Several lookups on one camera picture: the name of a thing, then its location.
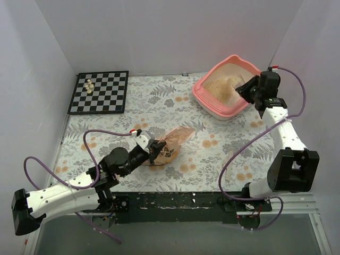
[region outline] pink container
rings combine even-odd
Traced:
[[[212,116],[219,120],[227,120],[229,117],[239,113],[247,106],[247,102],[240,95],[233,91],[232,100],[228,104],[223,104],[213,97],[204,85],[228,75],[240,75],[245,82],[248,82],[254,75],[260,75],[261,71],[253,64],[241,59],[237,55],[231,55],[227,59],[217,64],[202,79],[192,87],[197,102]]]

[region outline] floral pattern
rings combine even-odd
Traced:
[[[124,114],[70,116],[55,173],[68,180],[93,166],[82,140],[88,129],[127,133],[141,128],[157,137],[184,125],[194,128],[195,134],[173,162],[140,166],[129,176],[120,178],[120,184],[112,191],[218,191],[223,162],[266,127],[252,106],[227,121],[207,113],[191,92],[201,77],[129,77]],[[87,144],[97,162],[115,147],[131,150],[135,146],[132,138],[103,133],[88,134]],[[273,140],[267,135],[232,162],[229,181],[223,178],[224,189],[240,191],[245,183],[265,177],[273,157]]]

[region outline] paper bag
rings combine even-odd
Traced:
[[[186,126],[179,126],[176,129],[172,129],[167,134],[156,138],[160,142],[165,141],[166,145],[155,159],[154,165],[159,166],[172,162],[179,154],[182,144],[188,141],[194,133],[195,129],[191,129]],[[150,165],[150,162],[145,161],[143,165]]]

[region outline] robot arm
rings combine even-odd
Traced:
[[[98,164],[99,180],[92,188],[73,189],[62,184],[47,189],[27,192],[25,189],[14,193],[12,214],[15,234],[25,235],[38,229],[56,217],[88,209],[110,210],[114,197],[110,188],[119,184],[117,175],[125,177],[142,163],[154,159],[163,149],[165,142],[154,140],[148,131],[132,131],[137,145],[128,152],[122,147],[112,150]],[[96,168],[68,180],[70,185],[87,186],[96,178]]]
[[[247,102],[255,104],[255,109],[268,127],[288,117],[285,101],[277,98],[280,81],[276,68],[270,67],[236,89]],[[278,154],[267,177],[246,184],[245,193],[251,198],[260,198],[278,193],[310,191],[319,163],[318,153],[307,149],[290,120],[272,129],[270,134]]]

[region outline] white backdrop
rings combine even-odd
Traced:
[[[0,1],[0,254],[18,255],[11,203],[34,187],[23,172],[27,156],[53,166],[75,75],[34,0]],[[39,186],[47,173],[29,163]]]
[[[207,72],[231,54],[260,69],[302,0],[36,0],[75,73]]]
[[[307,103],[293,124],[303,142],[320,155],[312,192],[333,254],[340,254],[340,2],[304,0],[273,59],[304,81]],[[290,113],[301,107],[296,80],[280,72],[280,95]]]

